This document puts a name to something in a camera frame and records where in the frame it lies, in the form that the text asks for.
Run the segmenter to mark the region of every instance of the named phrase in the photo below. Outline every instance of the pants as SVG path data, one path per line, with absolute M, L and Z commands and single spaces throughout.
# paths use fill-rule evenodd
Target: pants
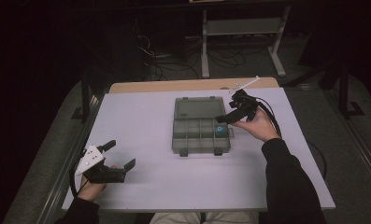
M 200 213 L 156 213 L 150 224 L 200 224 Z M 207 212 L 204 224 L 258 224 L 258 212 Z

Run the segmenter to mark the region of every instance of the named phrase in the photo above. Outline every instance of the human hand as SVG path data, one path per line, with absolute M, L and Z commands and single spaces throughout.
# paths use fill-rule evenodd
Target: human hand
M 272 138 L 280 138 L 272 124 L 272 121 L 260 107 L 257 107 L 253 120 L 239 120 L 231 125 L 246 130 L 252 136 L 262 140 L 263 142 Z
M 90 183 L 87 178 L 83 175 L 82 180 L 80 181 L 80 187 L 78 193 L 78 198 L 93 202 L 98 195 L 107 187 L 107 184 L 94 184 Z

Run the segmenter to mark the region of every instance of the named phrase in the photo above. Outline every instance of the gray plastic box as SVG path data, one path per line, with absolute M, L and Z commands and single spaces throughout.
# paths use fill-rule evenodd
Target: gray plastic box
M 173 152 L 182 157 L 189 153 L 227 153 L 231 147 L 227 124 L 214 118 L 225 115 L 221 97 L 177 98 L 173 122 Z

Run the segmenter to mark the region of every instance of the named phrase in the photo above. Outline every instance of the table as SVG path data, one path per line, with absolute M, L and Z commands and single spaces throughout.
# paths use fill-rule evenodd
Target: table
M 181 158 L 171 150 L 176 97 L 219 95 L 229 112 L 231 94 L 220 88 L 231 88 L 245 80 L 250 79 L 114 84 L 104 98 L 86 146 L 99 146 L 115 139 L 117 146 L 103 154 L 106 165 L 121 167 L 136 158 L 136 167 L 123 184 L 108 186 L 96 201 L 101 209 L 137 213 L 266 210 L 262 142 L 244 130 L 234 127 L 232 147 L 222 156 L 190 154 Z M 260 80 L 273 88 L 251 89 L 263 86 L 257 81 L 246 92 L 271 104 L 283 139 L 313 182 L 321 208 L 334 208 L 284 90 L 278 88 L 273 78 Z M 68 192 L 63 209 L 72 200 Z

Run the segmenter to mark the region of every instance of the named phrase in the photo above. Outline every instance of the person's right hand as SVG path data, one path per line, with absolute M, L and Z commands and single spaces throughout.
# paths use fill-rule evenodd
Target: person's right hand
M 272 121 L 260 107 L 257 108 L 253 120 L 240 120 L 232 123 L 232 125 L 246 130 L 252 136 L 262 140 L 263 142 L 272 138 L 280 138 L 272 124 Z

